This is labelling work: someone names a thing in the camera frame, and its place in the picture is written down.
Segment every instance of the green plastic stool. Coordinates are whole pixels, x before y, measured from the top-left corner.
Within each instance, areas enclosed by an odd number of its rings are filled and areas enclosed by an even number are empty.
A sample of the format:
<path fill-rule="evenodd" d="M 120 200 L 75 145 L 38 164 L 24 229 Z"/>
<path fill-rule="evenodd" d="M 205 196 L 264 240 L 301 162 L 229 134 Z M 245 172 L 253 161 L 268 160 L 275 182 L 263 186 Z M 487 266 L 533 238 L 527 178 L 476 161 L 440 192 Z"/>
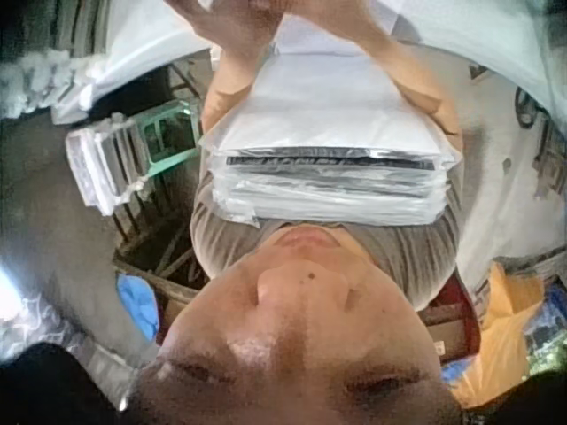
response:
<path fill-rule="evenodd" d="M 148 177 L 199 156 L 200 105 L 174 100 L 131 117 L 149 154 Z"/>

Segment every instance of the concrete floor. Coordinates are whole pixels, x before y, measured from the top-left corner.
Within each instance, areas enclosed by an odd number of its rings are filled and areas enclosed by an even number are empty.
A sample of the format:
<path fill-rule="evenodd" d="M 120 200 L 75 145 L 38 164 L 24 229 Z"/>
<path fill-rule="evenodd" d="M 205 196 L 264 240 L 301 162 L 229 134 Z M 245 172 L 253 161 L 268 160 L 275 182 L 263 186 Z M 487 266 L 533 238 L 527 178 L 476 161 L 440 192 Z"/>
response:
<path fill-rule="evenodd" d="M 559 196 L 533 197 L 538 132 L 516 123 L 516 87 L 497 75 L 473 84 L 468 62 L 433 50 L 419 55 L 454 94 L 467 134 L 463 207 L 468 217 L 458 263 L 473 288 L 493 257 L 564 243 L 564 206 Z M 152 345 L 116 294 L 110 265 L 114 227 L 83 205 L 66 163 L 66 129 L 53 127 L 45 112 L 3 123 L 3 130 L 2 257 L 12 279 L 41 288 L 65 316 L 128 363 L 151 357 Z"/>

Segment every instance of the clear plastic bag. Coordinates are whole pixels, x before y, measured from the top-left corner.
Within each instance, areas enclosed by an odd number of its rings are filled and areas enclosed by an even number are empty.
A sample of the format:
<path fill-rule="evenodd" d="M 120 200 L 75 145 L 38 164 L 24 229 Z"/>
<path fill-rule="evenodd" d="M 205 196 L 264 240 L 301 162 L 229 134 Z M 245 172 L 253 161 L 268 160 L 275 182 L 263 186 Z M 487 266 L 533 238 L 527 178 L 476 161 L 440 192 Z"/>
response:
<path fill-rule="evenodd" d="M 203 144 L 215 213 L 249 224 L 431 224 L 461 159 L 363 57 L 272 57 Z"/>

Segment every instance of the hand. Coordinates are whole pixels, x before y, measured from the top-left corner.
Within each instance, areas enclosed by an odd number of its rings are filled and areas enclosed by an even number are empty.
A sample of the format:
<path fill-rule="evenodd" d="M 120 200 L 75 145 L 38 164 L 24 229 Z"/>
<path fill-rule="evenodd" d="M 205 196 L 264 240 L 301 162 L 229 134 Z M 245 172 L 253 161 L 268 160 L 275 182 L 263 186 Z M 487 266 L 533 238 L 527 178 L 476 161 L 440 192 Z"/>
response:
<path fill-rule="evenodd" d="M 376 36 L 376 23 L 365 0 L 251 0 L 259 11 L 290 13 L 340 38 L 360 43 Z"/>
<path fill-rule="evenodd" d="M 216 0 L 210 11 L 198 0 L 166 0 L 195 33 L 231 55 L 256 57 L 271 43 L 281 12 L 250 7 L 248 0 Z"/>

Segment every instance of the gray t-shirt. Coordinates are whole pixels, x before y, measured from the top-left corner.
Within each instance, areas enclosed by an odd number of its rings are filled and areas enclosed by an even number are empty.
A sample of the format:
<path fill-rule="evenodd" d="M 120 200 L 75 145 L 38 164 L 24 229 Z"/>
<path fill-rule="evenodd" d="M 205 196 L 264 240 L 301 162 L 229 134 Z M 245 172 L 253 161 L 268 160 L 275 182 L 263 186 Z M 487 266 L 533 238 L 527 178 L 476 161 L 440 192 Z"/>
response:
<path fill-rule="evenodd" d="M 398 283 L 417 310 L 424 309 L 441 291 L 455 269 L 462 225 L 462 171 L 460 164 L 448 174 L 447 208 L 431 225 L 376 227 L 353 223 L 315 223 L 345 228 Z M 226 221 L 209 207 L 213 176 L 206 173 L 198 187 L 191 237 L 198 261 L 214 278 L 281 227 L 299 224 L 262 220 L 260 228 Z"/>

